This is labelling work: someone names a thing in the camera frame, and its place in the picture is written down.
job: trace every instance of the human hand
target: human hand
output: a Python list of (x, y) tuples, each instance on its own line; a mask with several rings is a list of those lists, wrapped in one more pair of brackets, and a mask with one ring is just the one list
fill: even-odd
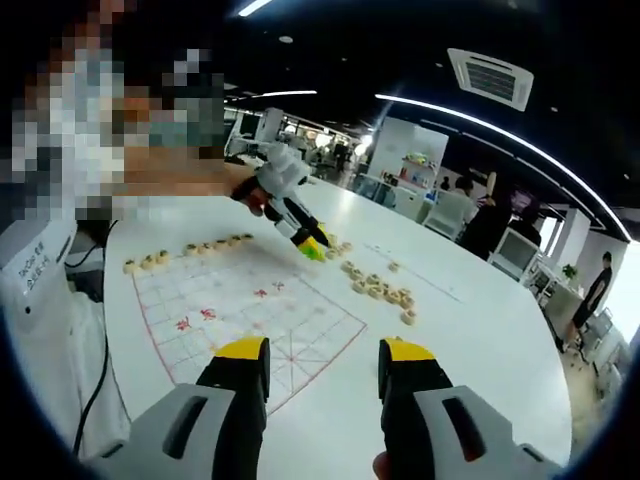
[(391, 478), (387, 452), (381, 453), (373, 460), (373, 473), (376, 474), (378, 480), (389, 480)]
[[(234, 165), (231, 163), (225, 163), (224, 165), (226, 170), (226, 185), (224, 186), (224, 190), (225, 195), (229, 197), (239, 185), (255, 175), (254, 169), (247, 165)], [(256, 187), (249, 195), (241, 200), (241, 203), (244, 203), (249, 207), (251, 213), (259, 217), (263, 214), (262, 208), (264, 204), (267, 203), (267, 200), (267, 192), (260, 187)]]

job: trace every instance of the ceiling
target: ceiling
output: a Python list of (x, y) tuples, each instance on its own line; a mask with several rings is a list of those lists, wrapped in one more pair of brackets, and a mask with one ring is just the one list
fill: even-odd
[[(249, 17), (251, 0), (232, 0), (223, 28), (226, 94), (316, 90), (317, 95), (235, 101), (268, 106), (333, 128), (379, 125), (385, 113), (464, 132), (444, 163), (496, 168), (549, 203), (580, 205), (607, 233), (623, 238), (600, 204), (537, 153), (466, 120), (375, 98), (386, 93), (485, 120), (542, 149), (583, 179), (611, 207), (640, 207), (640, 104), (625, 54), (632, 15), (621, 2), (546, 0), (272, 0)], [(279, 41), (289, 36), (293, 43)], [(464, 92), (447, 48), (499, 58), (531, 71), (525, 112)], [(557, 184), (513, 159), (516, 155)]]

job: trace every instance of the shelf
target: shelf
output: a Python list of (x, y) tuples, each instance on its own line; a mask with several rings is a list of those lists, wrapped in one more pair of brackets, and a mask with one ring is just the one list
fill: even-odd
[(429, 187), (424, 187), (419, 183), (412, 182), (411, 180), (407, 180), (406, 178), (398, 177), (398, 181), (408, 183), (409, 185), (413, 185), (414, 187), (418, 187), (420, 190), (430, 190)]
[(431, 170), (432, 172), (435, 172), (435, 168), (429, 165), (425, 165), (424, 163), (414, 162), (413, 160), (402, 160), (402, 162), (410, 163), (411, 165), (415, 165), (416, 167), (424, 168), (425, 170)]

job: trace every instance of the white round table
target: white round table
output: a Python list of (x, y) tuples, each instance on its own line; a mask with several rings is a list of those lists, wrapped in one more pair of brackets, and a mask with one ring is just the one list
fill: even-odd
[(404, 325), (399, 310), (392, 314), (391, 305), (353, 292), (336, 262), (309, 262), (270, 222), (253, 217), (243, 205), (215, 197), (155, 199), (161, 208), (148, 212), (144, 221), (119, 222), (107, 246), (106, 323), (129, 415), (138, 417), (173, 383), (123, 263), (248, 231), (262, 248), (307, 271), (315, 288), (367, 325), (329, 368), (269, 417), (258, 478), (372, 476), (371, 462), (384, 450), (378, 342), (396, 335), (430, 349), (454, 385), (468, 385), (508, 418), (516, 442), (530, 443), (566, 464), (571, 449), (567, 384), (533, 295), (452, 242), (352, 192), (315, 180), (299, 194), (330, 232), (353, 243), (349, 258), (358, 266), (391, 279), (393, 274), (384, 271), (391, 258), (410, 272), (416, 324)]

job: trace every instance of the floor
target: floor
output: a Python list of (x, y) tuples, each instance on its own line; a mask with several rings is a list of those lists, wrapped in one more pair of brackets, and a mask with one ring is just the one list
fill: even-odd
[[(327, 171), (324, 180), (342, 188), (349, 189), (353, 181), (353, 173)], [(572, 459), (580, 455), (598, 432), (605, 418), (600, 397), (596, 391), (596, 374), (592, 366), (587, 365), (575, 350), (560, 355), (564, 368), (573, 425), (571, 446)]]

